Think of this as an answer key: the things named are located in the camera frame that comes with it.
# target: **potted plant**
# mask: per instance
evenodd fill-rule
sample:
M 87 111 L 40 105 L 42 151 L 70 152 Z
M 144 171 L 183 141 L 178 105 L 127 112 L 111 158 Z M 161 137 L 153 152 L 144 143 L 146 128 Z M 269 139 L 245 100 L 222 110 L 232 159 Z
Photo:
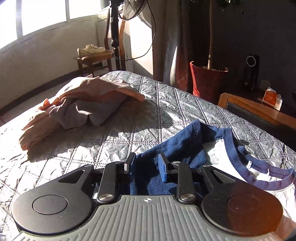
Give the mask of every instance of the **potted plant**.
M 222 80 L 228 69 L 216 70 L 212 68 L 213 59 L 213 14 L 214 14 L 214 0 L 210 1 L 210 47 L 209 59 L 207 67 L 196 66 L 194 61 L 190 62 L 190 68 L 193 78 L 193 95 L 203 98 L 207 101 L 215 103 L 218 98 L 218 91 L 221 86 Z M 238 6 L 240 0 L 216 0 L 219 7 L 222 9 L 230 4 Z

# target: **power cord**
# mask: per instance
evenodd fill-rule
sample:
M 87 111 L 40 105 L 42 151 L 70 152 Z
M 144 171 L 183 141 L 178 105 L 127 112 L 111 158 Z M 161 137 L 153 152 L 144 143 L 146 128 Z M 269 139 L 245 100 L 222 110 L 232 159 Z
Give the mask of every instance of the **power cord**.
M 151 8 L 150 8 L 150 5 L 149 5 L 149 3 L 148 3 L 148 1 L 147 1 L 147 5 L 148 5 L 148 7 L 149 7 L 149 10 L 150 10 L 150 12 L 151 12 L 151 15 L 152 15 L 152 18 L 153 18 L 153 21 L 154 21 L 154 27 L 155 27 L 155 31 L 154 31 L 154 35 L 153 35 L 153 38 L 152 38 L 152 43 L 151 43 L 151 45 L 150 45 L 150 48 L 148 49 L 148 51 L 145 53 L 145 54 L 143 54 L 142 56 L 139 56 L 139 57 L 136 57 L 136 58 L 129 58 L 129 59 L 120 59 L 120 58 L 117 58 L 116 56 L 115 56 L 115 54 L 114 54 L 114 50 L 115 49 L 113 49 L 113 56 L 116 58 L 116 59 L 118 59 L 118 60 L 123 60 L 123 61 L 128 61 L 128 60 L 134 60 L 134 59 L 137 59 L 137 58 L 141 58 L 141 57 L 143 57 L 143 56 L 145 56 L 148 52 L 149 52 L 149 50 L 151 49 L 151 47 L 152 47 L 152 45 L 153 45 L 153 42 L 154 42 L 154 37 L 155 37 L 155 34 L 156 34 L 156 23 L 155 23 L 155 18 L 154 18 L 154 15 L 153 15 L 153 13 L 152 13 L 152 11 L 151 11 Z

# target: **chair backrest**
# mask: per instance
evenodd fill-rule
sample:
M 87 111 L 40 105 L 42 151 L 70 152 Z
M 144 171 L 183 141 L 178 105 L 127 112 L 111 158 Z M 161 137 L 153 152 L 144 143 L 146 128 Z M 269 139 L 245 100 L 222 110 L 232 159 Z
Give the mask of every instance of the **chair backrest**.
M 125 59 L 125 51 L 124 51 L 124 46 L 123 46 L 123 34 L 124 34 L 124 26 L 125 26 L 125 20 L 122 20 L 119 18 L 119 56 L 120 59 Z M 107 20 L 106 20 L 106 34 L 104 38 L 104 45 L 105 49 L 109 50 L 109 42 L 108 39 L 111 38 L 111 29 L 110 29 L 110 9 L 108 9 L 108 14 L 107 14 Z M 126 70 L 126 62 L 124 60 L 121 60 L 121 68 L 122 70 Z

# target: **crosshair symbol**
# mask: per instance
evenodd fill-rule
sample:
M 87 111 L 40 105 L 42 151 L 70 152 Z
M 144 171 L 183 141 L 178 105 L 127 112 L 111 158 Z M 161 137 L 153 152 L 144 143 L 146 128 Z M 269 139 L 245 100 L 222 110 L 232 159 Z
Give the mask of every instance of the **crosshair symbol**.
M 153 201 L 153 199 L 147 197 L 147 198 L 143 199 L 143 201 L 145 201 L 145 202 L 151 202 L 151 201 Z

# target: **white sneaker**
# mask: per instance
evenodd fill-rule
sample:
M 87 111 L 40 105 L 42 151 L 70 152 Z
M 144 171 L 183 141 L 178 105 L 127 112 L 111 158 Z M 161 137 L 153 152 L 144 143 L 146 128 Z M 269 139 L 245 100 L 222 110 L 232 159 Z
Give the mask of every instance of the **white sneaker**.
M 93 44 L 88 44 L 85 46 L 84 49 L 77 49 L 77 54 L 78 54 L 78 57 L 85 57 L 90 54 L 101 53 L 105 51 L 106 49 L 104 47 L 97 47 L 97 46 L 94 46 Z

